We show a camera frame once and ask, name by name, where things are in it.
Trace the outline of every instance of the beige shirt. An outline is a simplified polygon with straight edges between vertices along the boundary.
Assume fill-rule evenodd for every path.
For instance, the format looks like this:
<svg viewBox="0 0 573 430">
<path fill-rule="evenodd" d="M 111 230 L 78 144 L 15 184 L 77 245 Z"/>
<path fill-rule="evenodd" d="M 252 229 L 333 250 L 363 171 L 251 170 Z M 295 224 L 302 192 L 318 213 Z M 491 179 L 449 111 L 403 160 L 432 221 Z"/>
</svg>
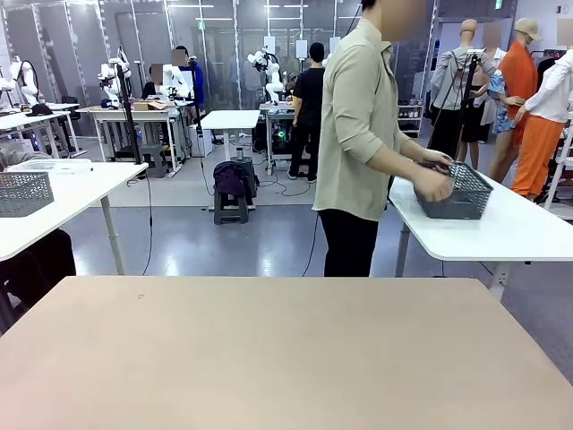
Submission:
<svg viewBox="0 0 573 430">
<path fill-rule="evenodd" d="M 340 40 L 324 74 L 316 211 L 339 209 L 378 221 L 389 176 L 366 163 L 409 138 L 398 129 L 398 86 L 389 69 L 392 46 L 362 19 Z"/>
</svg>

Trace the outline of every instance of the white paper sign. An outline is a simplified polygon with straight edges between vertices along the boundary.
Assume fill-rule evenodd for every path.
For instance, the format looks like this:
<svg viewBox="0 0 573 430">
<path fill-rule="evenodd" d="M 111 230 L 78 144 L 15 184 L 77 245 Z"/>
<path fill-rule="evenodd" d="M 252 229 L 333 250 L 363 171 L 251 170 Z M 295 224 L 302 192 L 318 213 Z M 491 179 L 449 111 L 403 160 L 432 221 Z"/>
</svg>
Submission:
<svg viewBox="0 0 573 430">
<path fill-rule="evenodd" d="M 296 58 L 305 60 L 308 53 L 308 42 L 306 40 L 296 41 Z"/>
<path fill-rule="evenodd" d="M 329 48 L 330 53 L 332 54 L 338 46 L 338 42 L 340 41 L 340 37 L 336 36 L 335 38 L 329 39 Z"/>
<path fill-rule="evenodd" d="M 275 53 L 275 37 L 274 36 L 265 36 L 265 40 L 263 45 L 267 47 L 267 52 L 270 54 Z"/>
</svg>

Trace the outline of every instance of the beige table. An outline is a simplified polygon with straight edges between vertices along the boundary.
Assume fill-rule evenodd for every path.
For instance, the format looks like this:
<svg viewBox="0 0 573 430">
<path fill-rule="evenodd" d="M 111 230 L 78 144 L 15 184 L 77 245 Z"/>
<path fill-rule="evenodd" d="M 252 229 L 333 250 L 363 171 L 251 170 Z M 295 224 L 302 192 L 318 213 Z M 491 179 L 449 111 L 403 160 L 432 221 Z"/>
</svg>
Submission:
<svg viewBox="0 0 573 430">
<path fill-rule="evenodd" d="M 0 339 L 3 430 L 570 430 L 468 279 L 66 279 Z"/>
</svg>

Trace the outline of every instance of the dark hair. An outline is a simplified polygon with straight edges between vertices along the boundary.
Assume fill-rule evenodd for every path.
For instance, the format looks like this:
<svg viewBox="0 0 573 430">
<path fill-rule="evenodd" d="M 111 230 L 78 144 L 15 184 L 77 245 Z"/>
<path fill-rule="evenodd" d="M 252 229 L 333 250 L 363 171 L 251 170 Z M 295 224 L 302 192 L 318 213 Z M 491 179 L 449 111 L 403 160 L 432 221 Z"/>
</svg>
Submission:
<svg viewBox="0 0 573 430">
<path fill-rule="evenodd" d="M 374 7 L 376 0 L 362 0 L 360 3 L 362 4 L 362 10 L 366 11 Z"/>
<path fill-rule="evenodd" d="M 320 63 L 324 59 L 324 45 L 320 42 L 314 42 L 308 50 L 308 53 L 313 61 Z"/>
<path fill-rule="evenodd" d="M 189 56 L 189 51 L 187 50 L 186 47 L 184 47 L 183 45 L 179 45 L 178 47 L 176 47 L 175 49 L 182 49 L 183 51 L 185 51 L 185 54 L 187 56 Z"/>
</svg>

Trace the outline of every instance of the gray plastic basket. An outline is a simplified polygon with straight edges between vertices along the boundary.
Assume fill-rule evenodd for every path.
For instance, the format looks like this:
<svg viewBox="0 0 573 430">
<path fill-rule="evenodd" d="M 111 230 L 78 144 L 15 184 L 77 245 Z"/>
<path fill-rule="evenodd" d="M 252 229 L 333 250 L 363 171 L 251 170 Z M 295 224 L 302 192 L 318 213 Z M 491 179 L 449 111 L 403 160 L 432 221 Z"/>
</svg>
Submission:
<svg viewBox="0 0 573 430">
<path fill-rule="evenodd" d="M 435 219 L 480 219 L 492 192 L 492 186 L 466 163 L 455 163 L 449 169 L 454 182 L 454 191 L 441 202 L 428 202 L 415 195 L 428 218 Z"/>
<path fill-rule="evenodd" d="M 53 201 L 46 172 L 0 173 L 0 218 L 27 217 Z"/>
</svg>

